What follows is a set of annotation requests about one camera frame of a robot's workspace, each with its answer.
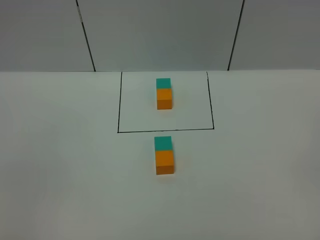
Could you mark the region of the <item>teal template block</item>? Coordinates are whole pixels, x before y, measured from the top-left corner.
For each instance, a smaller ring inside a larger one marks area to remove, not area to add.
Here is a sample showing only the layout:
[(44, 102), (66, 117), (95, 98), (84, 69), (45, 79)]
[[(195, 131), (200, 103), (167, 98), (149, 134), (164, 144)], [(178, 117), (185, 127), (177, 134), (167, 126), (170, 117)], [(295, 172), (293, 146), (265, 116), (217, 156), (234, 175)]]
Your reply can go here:
[(156, 79), (156, 88), (157, 89), (170, 89), (171, 88), (171, 79), (170, 78), (157, 78)]

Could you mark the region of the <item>orange template block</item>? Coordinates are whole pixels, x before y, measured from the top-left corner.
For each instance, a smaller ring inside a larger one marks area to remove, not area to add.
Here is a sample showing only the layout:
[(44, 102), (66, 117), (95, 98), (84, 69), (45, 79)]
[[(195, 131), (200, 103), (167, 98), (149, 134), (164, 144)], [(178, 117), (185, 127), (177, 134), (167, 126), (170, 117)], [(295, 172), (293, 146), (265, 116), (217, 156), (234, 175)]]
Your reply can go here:
[(158, 110), (170, 110), (173, 108), (173, 94), (171, 88), (156, 89), (156, 103)]

